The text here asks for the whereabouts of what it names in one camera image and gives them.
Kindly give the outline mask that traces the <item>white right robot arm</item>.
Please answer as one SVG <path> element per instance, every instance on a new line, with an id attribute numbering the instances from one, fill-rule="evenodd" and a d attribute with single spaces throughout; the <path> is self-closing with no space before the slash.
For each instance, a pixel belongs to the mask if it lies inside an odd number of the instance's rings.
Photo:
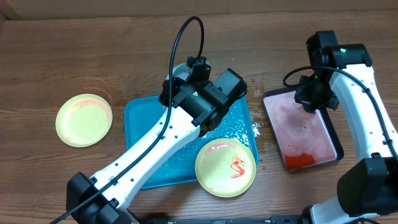
<path id="1" fill-rule="evenodd" d="M 363 44 L 307 44 L 310 77 L 295 101 L 306 112 L 343 108 L 356 164 L 341 176 L 336 195 L 310 207 L 310 223 L 355 223 L 397 212 L 397 130 L 389 119 Z"/>

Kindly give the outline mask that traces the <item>blue plastic tray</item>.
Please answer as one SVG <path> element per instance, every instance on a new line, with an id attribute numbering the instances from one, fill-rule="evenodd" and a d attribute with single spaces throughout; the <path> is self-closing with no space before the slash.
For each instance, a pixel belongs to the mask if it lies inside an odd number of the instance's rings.
<path id="1" fill-rule="evenodd" d="M 130 149 L 138 142 L 163 115 L 163 107 L 158 98 L 157 95 L 137 98 L 126 105 L 124 110 L 126 149 Z M 252 152 L 255 162 L 259 161 L 259 151 L 246 98 L 241 98 L 230 107 L 216 129 L 201 138 L 196 138 L 173 154 L 141 189 L 196 181 L 195 160 L 198 152 L 205 144 L 219 138 L 234 139 L 243 143 Z"/>

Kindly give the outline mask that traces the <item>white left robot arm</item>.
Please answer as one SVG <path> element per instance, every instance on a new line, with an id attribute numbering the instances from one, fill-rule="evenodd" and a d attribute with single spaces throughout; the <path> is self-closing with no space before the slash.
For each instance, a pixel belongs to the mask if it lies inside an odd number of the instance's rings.
<path id="1" fill-rule="evenodd" d="M 123 155 L 91 177 L 81 172 L 67 184 L 66 213 L 77 223 L 135 223 L 128 208 L 146 181 L 181 147 L 214 130 L 247 91 L 243 78 L 227 68 L 215 81 L 205 57 L 171 67 L 159 102 L 158 122 Z"/>

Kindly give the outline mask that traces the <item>black tray with red water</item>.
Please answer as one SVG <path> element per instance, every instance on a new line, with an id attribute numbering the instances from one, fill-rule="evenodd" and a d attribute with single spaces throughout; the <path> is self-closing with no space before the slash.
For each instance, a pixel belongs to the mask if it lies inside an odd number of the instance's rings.
<path id="1" fill-rule="evenodd" d="M 284 167 L 293 172 L 340 161 L 344 150 L 326 109 L 304 111 L 295 89 L 265 92 L 262 102 Z"/>

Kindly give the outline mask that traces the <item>yellow plate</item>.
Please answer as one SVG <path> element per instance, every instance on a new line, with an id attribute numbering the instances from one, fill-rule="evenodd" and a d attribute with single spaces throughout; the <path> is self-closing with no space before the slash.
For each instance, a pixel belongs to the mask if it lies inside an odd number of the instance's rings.
<path id="1" fill-rule="evenodd" d="M 243 143 L 228 138 L 215 139 L 198 153 L 195 174 L 210 194 L 235 197 L 250 188 L 256 175 L 256 162 Z"/>
<path id="2" fill-rule="evenodd" d="M 62 105 L 55 120 L 55 129 L 65 144 L 88 147 L 106 136 L 112 122 L 113 112 L 104 98 L 81 94 Z"/>

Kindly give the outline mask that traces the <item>light blue plate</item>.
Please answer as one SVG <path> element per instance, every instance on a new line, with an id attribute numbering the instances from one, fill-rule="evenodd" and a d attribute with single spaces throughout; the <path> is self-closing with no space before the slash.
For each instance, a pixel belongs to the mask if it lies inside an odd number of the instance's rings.
<path id="1" fill-rule="evenodd" d="M 197 62 L 190 68 L 186 63 L 173 68 L 172 105 L 179 106 L 195 117 L 205 107 L 205 87 L 210 83 L 211 67 L 205 62 Z"/>

